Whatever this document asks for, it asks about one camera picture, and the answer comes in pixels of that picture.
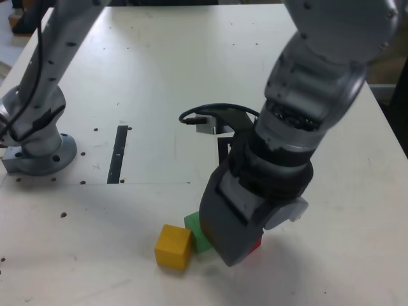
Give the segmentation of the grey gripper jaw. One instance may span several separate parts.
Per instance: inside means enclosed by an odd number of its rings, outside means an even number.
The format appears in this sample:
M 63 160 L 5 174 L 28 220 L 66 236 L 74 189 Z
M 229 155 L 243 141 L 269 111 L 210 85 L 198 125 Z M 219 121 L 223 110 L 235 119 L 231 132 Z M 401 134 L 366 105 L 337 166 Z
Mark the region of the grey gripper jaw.
M 281 207 L 274 213 L 268 222 L 263 226 L 265 230 L 272 230 L 285 221 L 295 222 L 301 218 L 303 213 L 308 209 L 309 203 L 299 197 L 291 203 Z
M 234 157 L 220 164 L 210 176 L 199 209 L 202 232 L 229 267 L 250 253 L 271 216 L 269 199 L 240 183 L 241 167 Z

